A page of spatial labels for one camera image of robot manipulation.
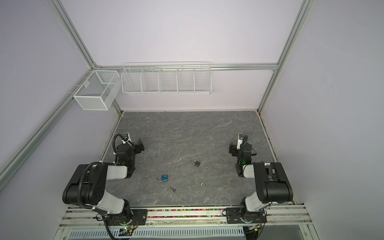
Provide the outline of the blue padlock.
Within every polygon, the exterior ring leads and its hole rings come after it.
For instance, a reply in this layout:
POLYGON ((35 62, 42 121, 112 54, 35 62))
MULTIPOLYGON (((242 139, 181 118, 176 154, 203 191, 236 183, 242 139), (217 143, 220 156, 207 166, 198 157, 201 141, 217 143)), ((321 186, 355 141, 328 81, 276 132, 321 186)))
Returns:
POLYGON ((164 182, 167 182, 169 180, 169 177, 168 177, 168 175, 162 175, 162 176, 159 176, 157 178, 157 180, 159 183, 164 183, 164 182))

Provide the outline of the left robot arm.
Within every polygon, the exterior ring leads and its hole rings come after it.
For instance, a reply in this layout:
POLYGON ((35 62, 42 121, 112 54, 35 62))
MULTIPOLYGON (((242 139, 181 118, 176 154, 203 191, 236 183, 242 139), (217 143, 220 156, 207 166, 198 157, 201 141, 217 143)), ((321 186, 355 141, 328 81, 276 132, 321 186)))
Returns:
POLYGON ((107 181, 128 179, 136 169, 136 155, 145 150, 142 139, 132 141, 129 133, 115 134, 112 141, 115 159, 111 163, 78 165, 62 195, 64 204, 92 210, 107 223, 130 225, 134 214, 128 200, 106 190, 107 181))

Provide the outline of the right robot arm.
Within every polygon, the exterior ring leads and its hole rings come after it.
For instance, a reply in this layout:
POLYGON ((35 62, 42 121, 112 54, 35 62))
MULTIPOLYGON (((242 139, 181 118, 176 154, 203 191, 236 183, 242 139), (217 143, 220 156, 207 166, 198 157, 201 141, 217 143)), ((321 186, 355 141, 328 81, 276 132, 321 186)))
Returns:
POLYGON ((293 201, 293 189, 281 163, 252 162, 257 153, 248 143, 248 135, 239 134, 237 143, 230 144, 229 153, 237 158, 237 175, 253 179, 256 187, 253 194, 242 199, 237 213, 233 208, 225 210, 229 224, 263 224, 267 221, 267 207, 293 201))

